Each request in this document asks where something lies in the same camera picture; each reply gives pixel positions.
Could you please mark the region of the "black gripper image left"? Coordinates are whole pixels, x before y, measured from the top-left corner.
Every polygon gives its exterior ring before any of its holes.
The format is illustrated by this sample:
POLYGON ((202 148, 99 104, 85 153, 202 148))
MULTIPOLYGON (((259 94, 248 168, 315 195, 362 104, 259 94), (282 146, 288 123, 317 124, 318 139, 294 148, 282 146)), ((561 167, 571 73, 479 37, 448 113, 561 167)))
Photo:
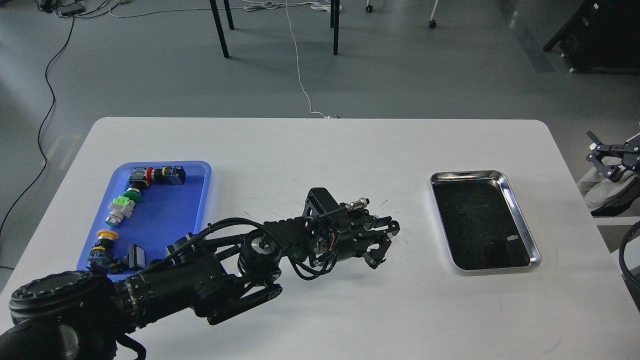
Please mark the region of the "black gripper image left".
POLYGON ((350 248, 354 241, 351 232, 357 221, 365 216, 364 230, 376 236, 358 239, 358 256, 374 270, 386 261, 386 252, 393 243, 391 239, 400 230, 390 230, 389 225, 394 220, 391 216, 368 216, 366 207, 369 204, 370 199, 366 197, 338 203, 325 187, 309 190, 302 213, 309 238, 309 265, 331 264, 330 256, 338 261, 355 256, 356 251, 350 248))

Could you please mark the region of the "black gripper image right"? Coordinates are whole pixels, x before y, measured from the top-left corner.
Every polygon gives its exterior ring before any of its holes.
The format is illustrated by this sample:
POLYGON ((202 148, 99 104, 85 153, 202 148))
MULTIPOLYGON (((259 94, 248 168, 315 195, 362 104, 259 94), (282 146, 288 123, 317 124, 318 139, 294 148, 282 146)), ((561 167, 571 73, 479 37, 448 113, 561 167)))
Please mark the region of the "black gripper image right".
POLYGON ((593 147, 586 160, 601 175, 611 182, 619 182, 625 173, 640 175, 640 133, 627 139, 623 144, 606 145, 593 132, 586 135, 592 141, 593 147), (620 164, 605 164, 606 158, 615 158, 620 164))

